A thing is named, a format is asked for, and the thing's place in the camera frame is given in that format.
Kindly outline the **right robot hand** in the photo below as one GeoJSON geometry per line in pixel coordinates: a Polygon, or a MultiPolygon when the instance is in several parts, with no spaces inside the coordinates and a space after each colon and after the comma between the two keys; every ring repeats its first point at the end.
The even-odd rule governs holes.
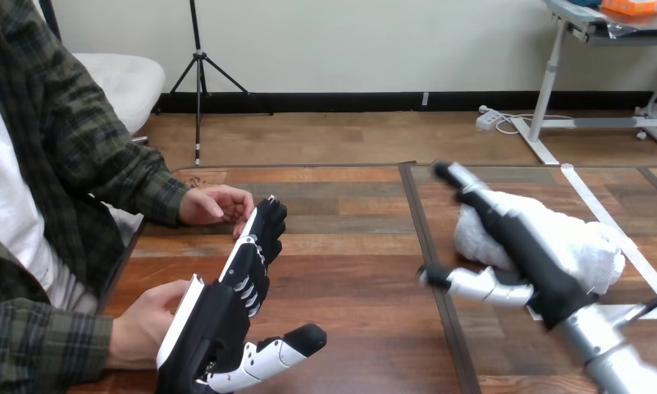
{"type": "Polygon", "coordinates": [[[547,331],[593,328],[603,321],[595,297],[560,266],[560,255],[521,211],[505,207],[480,178],[460,163],[435,161],[432,173],[457,190],[457,200],[472,208],[483,229],[510,257],[516,284],[503,283],[497,270],[422,265],[418,280],[469,300],[504,306],[527,306],[547,331]]]}

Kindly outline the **person's hand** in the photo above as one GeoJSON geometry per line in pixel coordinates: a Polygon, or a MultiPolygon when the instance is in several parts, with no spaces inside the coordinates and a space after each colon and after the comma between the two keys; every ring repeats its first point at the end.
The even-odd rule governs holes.
{"type": "Polygon", "coordinates": [[[232,236],[238,239],[254,208],[253,195],[246,190],[227,185],[193,188],[180,202],[178,220],[191,226],[232,223],[232,236]]]}
{"type": "Polygon", "coordinates": [[[105,368],[155,369],[157,353],[174,318],[167,305],[180,300],[188,286],[188,280],[176,280],[151,288],[115,318],[105,368]]]}

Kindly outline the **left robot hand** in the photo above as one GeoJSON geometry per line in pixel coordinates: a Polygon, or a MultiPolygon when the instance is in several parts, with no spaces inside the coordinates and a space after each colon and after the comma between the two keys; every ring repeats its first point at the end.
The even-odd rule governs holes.
{"type": "Polygon", "coordinates": [[[252,211],[218,279],[193,275],[156,358],[158,393],[234,393],[276,376],[327,344],[307,323],[281,336],[247,341],[250,320],[270,287],[268,267],[282,250],[287,207],[271,195],[252,211]]]}

